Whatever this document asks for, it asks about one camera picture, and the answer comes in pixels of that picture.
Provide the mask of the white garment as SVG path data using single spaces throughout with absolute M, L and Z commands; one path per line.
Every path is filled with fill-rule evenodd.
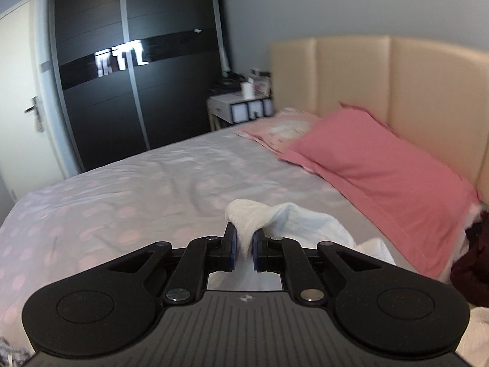
M 373 238 L 357 243 L 333 216 L 294 203 L 268 206 L 257 201 L 238 199 L 228 204 L 225 216 L 237 230 L 237 267 L 245 272 L 255 272 L 252 243 L 253 235 L 260 229 L 268 237 L 294 239 L 304 248 L 313 248 L 321 241 L 332 241 L 384 262 L 395 262 L 382 239 Z
M 489 309 L 474 307 L 457 354 L 472 366 L 489 366 Z

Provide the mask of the dark red folded garment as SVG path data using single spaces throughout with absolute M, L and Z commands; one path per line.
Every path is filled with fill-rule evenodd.
M 474 306 L 488 307 L 488 211 L 466 230 L 468 252 L 453 263 L 450 281 Z

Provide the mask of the white garment at bed edge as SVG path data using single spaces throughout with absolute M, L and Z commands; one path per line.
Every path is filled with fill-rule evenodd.
M 489 366 L 489 309 L 474 307 L 457 354 L 472 366 Z

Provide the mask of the grey striped garment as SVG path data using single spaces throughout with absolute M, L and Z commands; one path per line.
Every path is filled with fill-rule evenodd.
M 15 348 L 6 338 L 0 337 L 0 367 L 22 367 L 30 358 L 29 351 Z

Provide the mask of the grey pink-dotted bed sheet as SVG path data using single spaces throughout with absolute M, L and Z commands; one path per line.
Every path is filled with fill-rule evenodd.
M 160 147 L 23 196 L 1 227 L 1 335 L 28 348 L 37 289 L 160 240 L 221 235 L 237 199 L 334 216 L 362 243 L 380 232 L 321 177 L 231 129 Z

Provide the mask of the white door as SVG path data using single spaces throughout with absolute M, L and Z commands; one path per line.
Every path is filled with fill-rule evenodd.
M 63 179 L 45 124 L 24 113 L 36 96 L 42 114 L 34 39 L 34 0 L 1 16 L 1 174 L 19 198 Z

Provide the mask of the light pink patterned pillow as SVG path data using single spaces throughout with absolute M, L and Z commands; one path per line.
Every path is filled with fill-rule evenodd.
M 285 108 L 273 117 L 259 118 L 237 128 L 234 133 L 279 154 L 310 131 L 320 118 L 315 114 Z

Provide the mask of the beige padded headboard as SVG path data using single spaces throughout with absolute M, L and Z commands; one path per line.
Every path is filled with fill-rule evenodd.
M 366 109 L 488 201 L 487 52 L 395 36 L 311 37 L 272 43 L 270 70 L 276 109 Z

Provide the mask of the white bedside table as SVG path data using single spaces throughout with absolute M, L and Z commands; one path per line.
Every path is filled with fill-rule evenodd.
M 274 115 L 272 98 L 263 94 L 254 98 L 245 98 L 240 93 L 214 95 L 206 105 L 212 131 Z

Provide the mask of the black sliding wardrobe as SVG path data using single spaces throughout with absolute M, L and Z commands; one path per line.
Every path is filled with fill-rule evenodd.
M 49 0 L 50 49 L 78 167 L 208 133 L 226 69 L 220 0 Z

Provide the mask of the white cup on nightstand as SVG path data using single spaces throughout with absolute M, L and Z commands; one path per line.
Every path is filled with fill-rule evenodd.
M 242 82 L 240 85 L 241 85 L 242 97 L 245 100 L 251 100 L 252 98 L 255 98 L 255 88 L 252 83 L 246 81 L 246 82 Z

